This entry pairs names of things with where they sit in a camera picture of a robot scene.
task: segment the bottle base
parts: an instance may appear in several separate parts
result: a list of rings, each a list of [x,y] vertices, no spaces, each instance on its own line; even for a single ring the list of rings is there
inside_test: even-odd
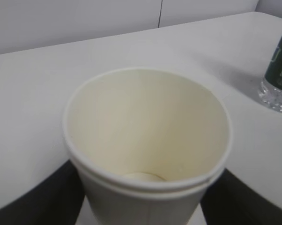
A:
[[[282,90],[263,79],[258,94],[265,106],[282,113]]]

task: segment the water bottle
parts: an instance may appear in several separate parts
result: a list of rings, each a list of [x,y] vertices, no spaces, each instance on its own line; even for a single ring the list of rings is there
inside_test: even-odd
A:
[[[282,113],[282,38],[258,90],[261,101]]]

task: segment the white paper cup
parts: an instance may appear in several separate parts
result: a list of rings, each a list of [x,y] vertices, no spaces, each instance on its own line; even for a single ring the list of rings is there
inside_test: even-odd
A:
[[[231,149],[225,107],[172,73],[121,69],[84,83],[63,118],[102,225],[185,225]]]

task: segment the white wall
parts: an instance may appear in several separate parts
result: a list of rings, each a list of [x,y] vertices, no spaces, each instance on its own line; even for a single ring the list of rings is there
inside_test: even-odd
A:
[[[258,0],[163,0],[160,26],[252,12]]]
[[[260,0],[256,11],[282,18],[282,0]]]
[[[0,0],[0,53],[158,27],[161,0]]]

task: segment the table surface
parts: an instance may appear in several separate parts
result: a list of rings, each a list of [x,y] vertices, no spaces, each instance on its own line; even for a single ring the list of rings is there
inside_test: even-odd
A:
[[[282,19],[253,12],[0,55],[0,207],[68,159],[61,115],[80,84],[148,67],[223,99],[234,128],[228,169],[282,209],[282,114],[256,94],[281,34]]]

